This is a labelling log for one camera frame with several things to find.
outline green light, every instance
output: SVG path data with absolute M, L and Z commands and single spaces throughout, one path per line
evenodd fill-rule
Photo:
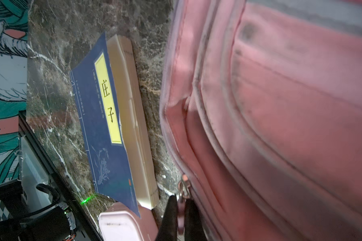
M 86 204 L 88 201 L 90 201 L 90 200 L 93 199 L 94 197 L 95 197 L 95 195 L 89 196 L 87 199 L 85 199 L 85 200 L 83 200 L 83 201 L 81 202 L 81 205 Z

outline zipper pull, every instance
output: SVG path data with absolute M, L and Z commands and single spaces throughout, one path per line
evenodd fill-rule
M 185 174 L 182 175 L 181 181 L 178 182 L 178 213 L 177 213 L 177 223 L 178 223 L 178 234 L 182 235 L 184 233 L 185 226 L 185 201 L 191 198 L 189 191 L 191 184 L 188 179 L 188 176 Z

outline wall mural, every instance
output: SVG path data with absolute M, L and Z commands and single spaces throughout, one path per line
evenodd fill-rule
M 27 99 L 26 0 L 0 0 L 0 184 L 19 176 L 19 111 Z

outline dark marble countertop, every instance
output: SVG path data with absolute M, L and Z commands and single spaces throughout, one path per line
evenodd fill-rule
M 180 174 L 169 157 L 159 124 L 159 95 L 172 0 L 32 0 L 29 3 L 27 122 L 78 201 L 94 193 L 69 71 L 103 31 L 131 39 L 153 155 L 161 220 Z M 83 206 L 98 216 L 114 200 L 97 195 Z

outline pink backpack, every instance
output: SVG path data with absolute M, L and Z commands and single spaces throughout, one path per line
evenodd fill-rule
M 362 5 L 180 0 L 160 119 L 211 238 L 362 240 Z

